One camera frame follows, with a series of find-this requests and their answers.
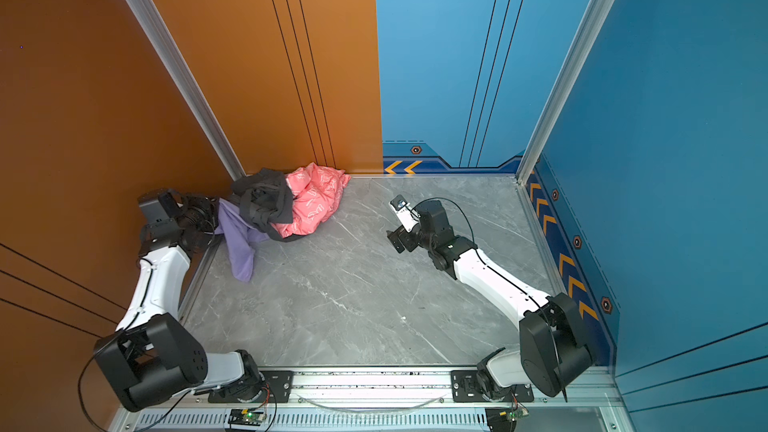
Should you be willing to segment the purple cloth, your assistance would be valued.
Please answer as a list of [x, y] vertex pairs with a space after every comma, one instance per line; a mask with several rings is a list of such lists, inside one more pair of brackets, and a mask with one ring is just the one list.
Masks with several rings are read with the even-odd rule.
[[226, 242], [232, 274], [235, 279], [248, 283], [254, 274], [257, 245], [268, 241], [269, 236], [248, 224], [239, 208], [225, 200], [218, 200], [218, 225], [216, 235]]

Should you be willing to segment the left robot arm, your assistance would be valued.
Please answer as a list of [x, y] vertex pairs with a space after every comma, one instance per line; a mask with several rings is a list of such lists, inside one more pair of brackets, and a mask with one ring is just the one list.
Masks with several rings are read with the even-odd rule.
[[141, 196], [139, 277], [113, 334], [99, 340], [94, 360], [121, 405], [131, 411], [184, 392], [211, 402], [252, 402], [267, 383], [244, 350], [208, 353], [180, 323], [181, 289], [195, 253], [218, 226], [218, 201], [160, 189]]

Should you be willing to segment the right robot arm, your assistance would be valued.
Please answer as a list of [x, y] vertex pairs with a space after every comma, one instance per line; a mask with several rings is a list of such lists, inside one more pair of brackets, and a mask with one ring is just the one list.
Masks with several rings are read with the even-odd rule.
[[501, 401], [514, 387], [530, 385], [547, 397], [565, 397], [567, 387], [596, 360], [576, 303], [565, 293], [536, 289], [493, 262], [472, 235], [455, 232], [444, 201], [411, 204], [396, 196], [389, 208], [399, 226], [387, 239], [399, 253], [424, 249], [437, 270], [474, 289], [517, 327], [517, 348], [500, 348], [477, 364], [481, 393]]

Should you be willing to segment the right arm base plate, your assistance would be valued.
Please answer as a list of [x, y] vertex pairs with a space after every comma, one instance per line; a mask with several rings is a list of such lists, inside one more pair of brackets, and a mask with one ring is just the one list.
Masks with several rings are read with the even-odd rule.
[[477, 369], [452, 370], [450, 379], [453, 400], [458, 403], [534, 401], [533, 389], [529, 384], [501, 387], [492, 381], [489, 374]]

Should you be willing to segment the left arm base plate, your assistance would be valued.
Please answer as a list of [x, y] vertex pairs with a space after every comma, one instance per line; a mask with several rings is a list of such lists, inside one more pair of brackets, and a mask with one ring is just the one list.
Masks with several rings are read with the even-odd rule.
[[294, 372], [291, 370], [260, 371], [235, 383], [208, 393], [209, 403], [284, 404], [289, 401]]

